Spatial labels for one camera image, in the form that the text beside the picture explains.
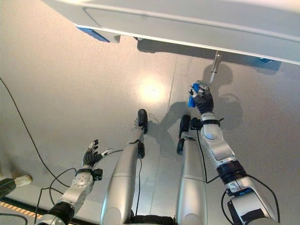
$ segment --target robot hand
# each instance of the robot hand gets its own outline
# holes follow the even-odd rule
[[[96,149],[98,148],[98,139],[94,140],[88,147],[84,154],[82,165],[88,165],[94,167],[94,165],[102,159],[102,155],[98,154]]]
[[[214,109],[214,100],[209,87],[200,86],[199,90],[196,91],[192,86],[189,86],[188,92],[193,98],[200,114],[212,113]]]

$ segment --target metal handle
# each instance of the metal handle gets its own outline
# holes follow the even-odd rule
[[[201,86],[204,86],[204,88],[209,87],[209,86],[212,85],[212,82],[214,80],[214,76],[218,72],[218,68],[219,68],[219,65],[220,65],[220,62],[221,62],[221,57],[222,57],[221,52],[217,51],[216,55],[215,55],[214,63],[212,64],[212,68],[211,68],[210,82],[196,81],[196,83],[198,83]]]

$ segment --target gray floor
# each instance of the gray floor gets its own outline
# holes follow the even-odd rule
[[[1,71],[45,163],[58,174],[79,167],[95,138],[101,150],[122,149],[139,108],[149,115],[141,173],[139,214],[173,216],[181,157],[176,155],[180,118],[188,109],[187,86],[207,78],[213,51],[121,37],[99,42],[39,0],[1,2]],[[277,193],[282,224],[300,221],[299,70],[226,53],[211,88],[224,136],[249,174]],[[5,176],[30,174],[34,182],[10,197],[36,204],[51,175],[41,164],[17,111],[0,84],[0,168]],[[101,161],[97,182],[78,217],[99,222],[115,153]],[[215,170],[208,162],[208,174]],[[70,182],[73,172],[62,180]],[[56,184],[60,190],[64,187]],[[262,187],[262,192],[272,196]],[[222,215],[220,180],[207,185],[209,225]],[[51,207],[48,193],[41,206]]]

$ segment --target black joint cover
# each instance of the black joint cover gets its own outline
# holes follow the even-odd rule
[[[230,161],[226,164],[222,164],[217,168],[217,172],[224,184],[247,175],[239,161]]]
[[[59,202],[55,204],[47,214],[55,215],[59,217],[62,221],[64,221],[65,224],[69,224],[69,222],[74,216],[74,213],[75,212],[70,204],[66,202]]]

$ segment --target shoe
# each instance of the shoe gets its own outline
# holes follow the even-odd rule
[[[15,185],[17,187],[20,187],[20,186],[24,186],[24,185],[29,185],[32,182],[32,178],[31,178],[31,176],[24,175],[22,177],[15,178],[14,181],[15,181]]]

